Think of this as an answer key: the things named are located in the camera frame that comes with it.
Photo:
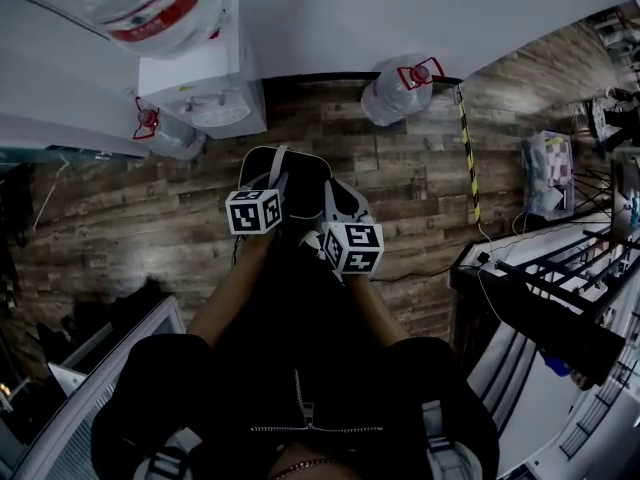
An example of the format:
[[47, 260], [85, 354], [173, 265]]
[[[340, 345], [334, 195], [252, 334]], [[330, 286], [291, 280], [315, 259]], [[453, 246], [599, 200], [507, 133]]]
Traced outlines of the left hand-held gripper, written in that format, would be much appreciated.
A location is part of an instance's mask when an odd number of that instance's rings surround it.
[[269, 173], [264, 173], [232, 191], [225, 201], [232, 235], [265, 235], [283, 220], [282, 203], [289, 173], [284, 170], [288, 150], [280, 145]]

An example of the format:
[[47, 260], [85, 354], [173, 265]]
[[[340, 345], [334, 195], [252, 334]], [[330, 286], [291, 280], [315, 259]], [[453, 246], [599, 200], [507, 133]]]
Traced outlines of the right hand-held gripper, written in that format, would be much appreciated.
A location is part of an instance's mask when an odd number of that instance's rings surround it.
[[357, 191], [347, 190], [354, 203], [345, 207], [344, 184], [330, 178], [324, 184], [324, 221], [308, 231], [299, 245], [327, 261], [336, 275], [373, 275], [384, 253], [382, 226], [375, 223], [369, 204]]

